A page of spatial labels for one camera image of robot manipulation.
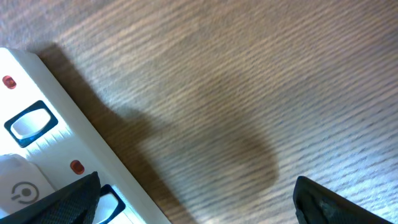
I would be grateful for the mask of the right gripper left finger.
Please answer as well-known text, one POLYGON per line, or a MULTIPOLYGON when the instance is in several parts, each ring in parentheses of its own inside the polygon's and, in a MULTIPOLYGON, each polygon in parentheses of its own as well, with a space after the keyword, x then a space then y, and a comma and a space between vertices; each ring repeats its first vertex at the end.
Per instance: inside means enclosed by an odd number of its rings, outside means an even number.
POLYGON ((100 191, 100 178, 93 172, 2 218, 1 224, 92 224, 100 191))

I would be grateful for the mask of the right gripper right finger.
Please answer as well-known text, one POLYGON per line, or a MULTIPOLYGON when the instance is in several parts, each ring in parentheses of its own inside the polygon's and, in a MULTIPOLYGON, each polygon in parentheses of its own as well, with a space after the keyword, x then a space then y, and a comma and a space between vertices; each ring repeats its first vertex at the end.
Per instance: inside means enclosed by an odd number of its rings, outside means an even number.
POLYGON ((305 176, 296 180, 293 201, 299 224, 392 224, 305 176))

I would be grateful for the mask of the white power strip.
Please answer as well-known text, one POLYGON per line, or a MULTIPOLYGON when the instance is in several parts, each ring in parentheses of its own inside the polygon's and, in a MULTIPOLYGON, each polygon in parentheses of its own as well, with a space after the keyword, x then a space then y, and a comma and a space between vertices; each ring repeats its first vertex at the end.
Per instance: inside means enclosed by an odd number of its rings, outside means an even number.
POLYGON ((98 173, 93 223, 167 223, 41 59, 1 49, 1 156, 35 164, 55 192, 98 173))

